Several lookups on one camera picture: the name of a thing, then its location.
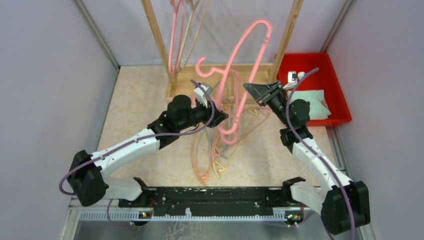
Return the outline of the large pink plastic hanger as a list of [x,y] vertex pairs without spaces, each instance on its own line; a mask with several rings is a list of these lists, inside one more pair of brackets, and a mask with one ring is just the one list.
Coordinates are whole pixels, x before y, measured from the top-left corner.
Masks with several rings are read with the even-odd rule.
[[[168,70],[175,74],[178,71],[178,61],[180,59],[179,54],[181,53],[181,44],[183,40],[183,30],[184,30],[184,21],[185,21],[185,7],[183,0],[170,0],[170,5],[173,9],[172,16],[172,27],[171,27],[171,37],[169,44],[169,56],[168,56]],[[179,37],[177,35],[177,23],[179,25]]]

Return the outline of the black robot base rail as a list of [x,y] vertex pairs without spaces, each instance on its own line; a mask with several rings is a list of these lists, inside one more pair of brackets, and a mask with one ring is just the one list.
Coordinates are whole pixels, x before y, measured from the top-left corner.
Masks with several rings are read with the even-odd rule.
[[81,220],[247,222],[297,225],[310,214],[301,203],[290,203],[281,187],[155,187],[135,200],[120,199],[110,207],[84,210]]

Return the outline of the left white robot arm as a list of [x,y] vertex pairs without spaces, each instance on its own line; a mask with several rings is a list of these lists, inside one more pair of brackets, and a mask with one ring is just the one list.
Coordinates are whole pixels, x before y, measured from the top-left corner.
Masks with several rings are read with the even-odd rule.
[[150,200],[150,193],[144,182],[137,177],[112,178],[111,174],[132,160],[175,142],[185,135],[185,129],[200,124],[214,128],[228,117],[213,101],[208,100],[206,104],[202,104],[196,100],[195,107],[192,107],[188,96],[177,95],[158,119],[135,136],[101,151],[77,152],[65,179],[83,207],[106,199],[128,200],[138,207],[144,207]]

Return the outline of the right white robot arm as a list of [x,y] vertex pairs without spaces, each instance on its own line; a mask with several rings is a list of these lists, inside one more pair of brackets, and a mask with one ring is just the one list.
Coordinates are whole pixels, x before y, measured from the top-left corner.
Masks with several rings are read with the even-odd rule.
[[289,100],[282,84],[244,83],[243,87],[261,107],[269,107],[286,126],[280,139],[291,154],[306,165],[315,177],[315,187],[300,177],[283,182],[281,199],[287,206],[298,202],[319,214],[326,230],[338,235],[371,222],[369,190],[362,181],[353,181],[341,172],[319,148],[307,122],[310,103]]

